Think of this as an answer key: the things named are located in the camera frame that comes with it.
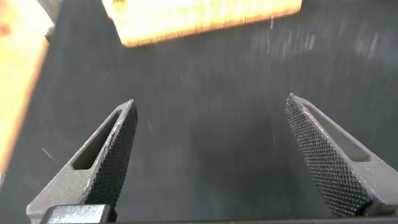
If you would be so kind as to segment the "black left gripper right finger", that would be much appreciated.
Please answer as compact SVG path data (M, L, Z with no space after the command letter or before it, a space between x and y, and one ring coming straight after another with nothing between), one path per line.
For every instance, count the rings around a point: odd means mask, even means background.
M334 215L397 215L394 168L304 98L291 93L285 114L312 180Z

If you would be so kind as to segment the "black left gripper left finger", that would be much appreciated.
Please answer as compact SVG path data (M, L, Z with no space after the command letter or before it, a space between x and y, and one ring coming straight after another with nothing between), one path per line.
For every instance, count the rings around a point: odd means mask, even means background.
M106 204L114 208L126 178L137 120L134 100L116 107L28 204L30 221L40 222L55 205Z

